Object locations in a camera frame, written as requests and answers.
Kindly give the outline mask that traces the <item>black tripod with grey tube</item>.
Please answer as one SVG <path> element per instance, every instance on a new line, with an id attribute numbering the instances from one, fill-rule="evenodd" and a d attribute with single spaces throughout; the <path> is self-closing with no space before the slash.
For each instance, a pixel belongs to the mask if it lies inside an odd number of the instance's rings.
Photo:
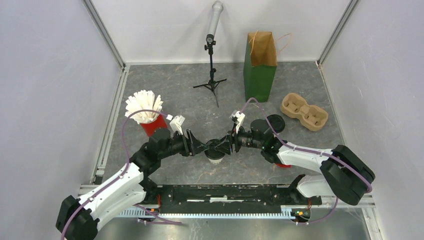
<path id="1" fill-rule="evenodd" d="M 218 97 L 216 93 L 216 88 L 221 82 L 225 82 L 227 79 L 225 78 L 218 81 L 215 80 L 215 73 L 217 70 L 214 68 L 213 54 L 214 54 L 214 46 L 216 45 L 215 35 L 216 35 L 221 13 L 224 10 L 223 2 L 221 0 L 216 0 L 213 3 L 211 8 L 212 8 L 212 15 L 211 15 L 208 31 L 205 38 L 206 44 L 204 45 L 204 50 L 207 51 L 209 55 L 209 65 L 210 65 L 209 81 L 205 84 L 195 85 L 193 86 L 193 88 L 196 89 L 196 88 L 205 87 L 208 90 L 210 90 L 214 95 L 217 107 L 219 107 L 219 101 L 218 101 Z"/>

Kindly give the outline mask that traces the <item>red cup holder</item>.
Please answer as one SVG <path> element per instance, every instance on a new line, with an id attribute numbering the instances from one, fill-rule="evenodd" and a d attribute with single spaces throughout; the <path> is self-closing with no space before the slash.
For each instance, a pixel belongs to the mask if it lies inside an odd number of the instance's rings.
<path id="1" fill-rule="evenodd" d="M 140 123 L 139 124 L 142 129 L 144 130 L 144 132 L 146 133 L 146 135 L 148 137 L 152 136 L 153 133 L 160 128 L 168 128 L 168 125 L 165 122 L 165 119 L 162 115 L 159 115 L 155 120 L 153 120 L 152 122 L 149 123 Z"/>

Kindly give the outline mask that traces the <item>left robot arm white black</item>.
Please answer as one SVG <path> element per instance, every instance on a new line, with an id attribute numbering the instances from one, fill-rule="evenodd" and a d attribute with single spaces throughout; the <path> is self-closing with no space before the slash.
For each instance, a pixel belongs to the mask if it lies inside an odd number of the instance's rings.
<path id="1" fill-rule="evenodd" d="M 135 204 L 153 203 L 157 185 L 149 179 L 167 157 L 193 157 L 208 149 L 190 130 L 187 134 L 157 129 L 112 177 L 90 192 L 66 197 L 60 206 L 56 228 L 62 240 L 93 240 L 114 217 Z"/>

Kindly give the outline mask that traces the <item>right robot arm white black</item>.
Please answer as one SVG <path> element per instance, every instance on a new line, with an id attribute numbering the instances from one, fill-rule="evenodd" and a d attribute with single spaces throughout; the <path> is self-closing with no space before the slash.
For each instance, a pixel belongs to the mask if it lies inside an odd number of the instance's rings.
<path id="1" fill-rule="evenodd" d="M 237 153 L 240 148 L 259 149 L 264 159 L 276 165 L 298 166 L 318 174 L 303 176 L 289 189 L 289 199 L 302 204 L 308 198 L 335 196 L 346 204 L 356 206 L 372 191 L 375 173 L 347 146 L 317 149 L 281 140 L 265 119 L 256 119 L 245 131 L 238 122 L 227 135 L 208 143 L 207 157 L 219 160 Z"/>

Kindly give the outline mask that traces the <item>black plastic cup lid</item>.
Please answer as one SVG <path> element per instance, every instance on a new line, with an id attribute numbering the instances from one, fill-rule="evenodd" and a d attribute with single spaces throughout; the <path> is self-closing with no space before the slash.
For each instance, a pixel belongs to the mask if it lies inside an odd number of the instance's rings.
<path id="1" fill-rule="evenodd" d="M 281 133 L 285 127 L 286 127 L 286 122 L 283 119 L 283 117 L 279 114 L 271 114 L 267 116 L 268 121 L 270 122 L 272 128 L 274 129 L 274 131 L 279 134 Z"/>

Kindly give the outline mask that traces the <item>red horseshoe shaped object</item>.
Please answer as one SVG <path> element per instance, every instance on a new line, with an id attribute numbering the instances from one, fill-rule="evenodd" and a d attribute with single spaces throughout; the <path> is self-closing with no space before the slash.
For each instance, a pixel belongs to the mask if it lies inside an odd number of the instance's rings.
<path id="1" fill-rule="evenodd" d="M 280 168 L 291 168 L 291 165 L 281 164 L 281 163 L 275 163 L 276 166 Z"/>

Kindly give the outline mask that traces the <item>green brown paper bag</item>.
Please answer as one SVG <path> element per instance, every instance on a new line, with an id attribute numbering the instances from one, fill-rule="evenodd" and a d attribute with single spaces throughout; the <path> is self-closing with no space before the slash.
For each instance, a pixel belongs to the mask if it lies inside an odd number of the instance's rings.
<path id="1" fill-rule="evenodd" d="M 273 86 L 278 61 L 275 38 L 271 31 L 247 34 L 243 64 L 245 99 L 267 102 Z"/>

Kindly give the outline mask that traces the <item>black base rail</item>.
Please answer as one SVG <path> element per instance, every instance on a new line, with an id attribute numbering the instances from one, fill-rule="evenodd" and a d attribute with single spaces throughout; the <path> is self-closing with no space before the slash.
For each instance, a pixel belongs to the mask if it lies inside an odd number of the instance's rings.
<path id="1" fill-rule="evenodd" d="M 287 184 L 164 184 L 141 204 L 158 205 L 161 214 L 276 214 L 281 206 L 318 206 L 322 200 Z"/>

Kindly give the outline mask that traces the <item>brown pulp cup carriers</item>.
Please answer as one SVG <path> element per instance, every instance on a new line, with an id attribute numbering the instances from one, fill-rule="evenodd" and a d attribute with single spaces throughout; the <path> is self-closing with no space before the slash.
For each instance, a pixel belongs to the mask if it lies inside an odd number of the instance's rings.
<path id="1" fill-rule="evenodd" d="M 300 123 L 310 131 L 319 131 L 326 124 L 329 114 L 317 105 L 309 105 L 297 93 L 288 93 L 279 107 L 281 112 Z"/>

